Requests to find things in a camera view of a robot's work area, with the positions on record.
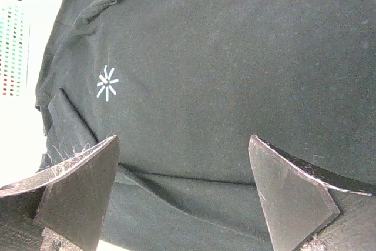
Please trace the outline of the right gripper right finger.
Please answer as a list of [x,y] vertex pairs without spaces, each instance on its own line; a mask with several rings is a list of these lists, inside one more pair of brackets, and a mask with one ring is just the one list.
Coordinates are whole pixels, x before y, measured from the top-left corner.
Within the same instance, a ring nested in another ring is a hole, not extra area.
[[325,170],[256,135],[248,151],[274,250],[375,250],[375,185]]

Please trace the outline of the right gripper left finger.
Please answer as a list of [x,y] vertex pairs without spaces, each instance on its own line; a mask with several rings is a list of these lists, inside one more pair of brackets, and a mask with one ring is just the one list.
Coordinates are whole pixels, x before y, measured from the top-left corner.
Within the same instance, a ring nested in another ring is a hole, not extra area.
[[96,250],[119,159],[113,135],[1,186],[1,250]]

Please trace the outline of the black t-shirt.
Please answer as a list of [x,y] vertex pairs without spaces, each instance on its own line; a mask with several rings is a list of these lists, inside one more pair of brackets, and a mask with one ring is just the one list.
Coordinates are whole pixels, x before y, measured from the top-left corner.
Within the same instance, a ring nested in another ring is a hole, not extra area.
[[41,168],[119,138],[103,241],[271,250],[252,135],[375,183],[375,0],[62,0],[36,108]]

